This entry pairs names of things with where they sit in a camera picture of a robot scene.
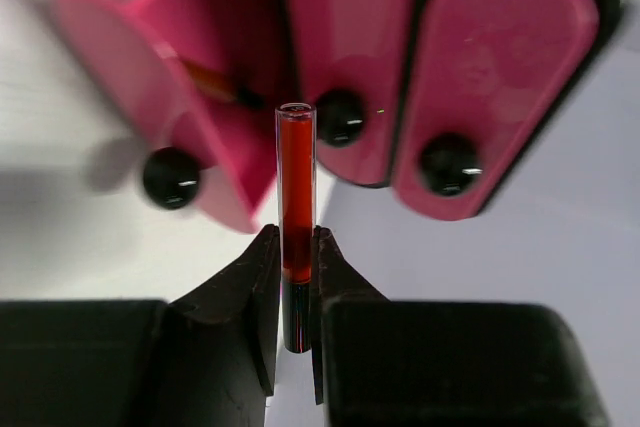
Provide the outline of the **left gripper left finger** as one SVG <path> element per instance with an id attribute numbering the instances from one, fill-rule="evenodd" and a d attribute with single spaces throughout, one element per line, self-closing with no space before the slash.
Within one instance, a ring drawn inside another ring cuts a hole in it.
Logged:
<path id="1" fill-rule="evenodd" d="M 173 302 L 5 301 L 5 426 L 261 426 L 275 388 L 278 229 Z"/>

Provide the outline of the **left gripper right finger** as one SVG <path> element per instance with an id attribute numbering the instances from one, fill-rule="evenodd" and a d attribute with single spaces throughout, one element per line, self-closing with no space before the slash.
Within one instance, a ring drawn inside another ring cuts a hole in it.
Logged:
<path id="1" fill-rule="evenodd" d="M 329 426 L 606 426 L 565 320 L 540 304 L 390 300 L 313 236 L 315 401 Z"/>

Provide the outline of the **red lip gloss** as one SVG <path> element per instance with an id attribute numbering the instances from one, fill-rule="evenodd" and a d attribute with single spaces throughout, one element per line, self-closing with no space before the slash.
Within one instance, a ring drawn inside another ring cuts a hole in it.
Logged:
<path id="1" fill-rule="evenodd" d="M 281 294 L 285 348 L 310 349 L 312 239 L 316 226 L 316 110 L 288 103 L 275 111 Z"/>

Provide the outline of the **horizontal lip gloss tube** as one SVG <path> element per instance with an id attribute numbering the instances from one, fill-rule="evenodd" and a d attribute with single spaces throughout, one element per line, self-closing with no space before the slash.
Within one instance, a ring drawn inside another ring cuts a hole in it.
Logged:
<path id="1" fill-rule="evenodd" d="M 181 60 L 191 81 L 205 96 L 223 103 L 236 103 L 251 109 L 261 109 L 263 98 L 226 74 L 211 70 L 188 59 Z"/>

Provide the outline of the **black pink drawer organizer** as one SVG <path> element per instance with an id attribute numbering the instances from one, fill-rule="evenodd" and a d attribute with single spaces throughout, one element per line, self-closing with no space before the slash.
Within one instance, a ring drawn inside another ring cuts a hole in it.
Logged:
<path id="1" fill-rule="evenodd" d="M 624 0 L 54 0 L 63 34 L 148 142 L 148 198 L 251 233 L 275 111 L 316 109 L 318 162 L 408 208 L 480 214 L 610 42 Z M 181 60 L 258 93 L 201 93 Z"/>

